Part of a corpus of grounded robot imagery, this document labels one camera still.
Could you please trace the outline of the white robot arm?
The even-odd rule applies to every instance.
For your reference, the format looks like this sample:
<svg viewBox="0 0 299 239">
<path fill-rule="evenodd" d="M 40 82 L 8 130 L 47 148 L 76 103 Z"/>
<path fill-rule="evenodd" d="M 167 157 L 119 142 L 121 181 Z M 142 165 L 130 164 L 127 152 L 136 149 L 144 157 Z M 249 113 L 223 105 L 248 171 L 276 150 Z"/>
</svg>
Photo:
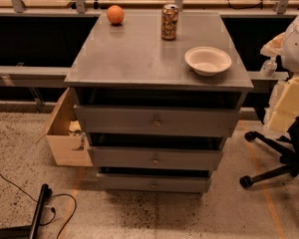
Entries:
<svg viewBox="0 0 299 239">
<path fill-rule="evenodd" d="M 285 31 L 281 61 L 285 69 L 299 74 L 299 15 Z"/>
</svg>

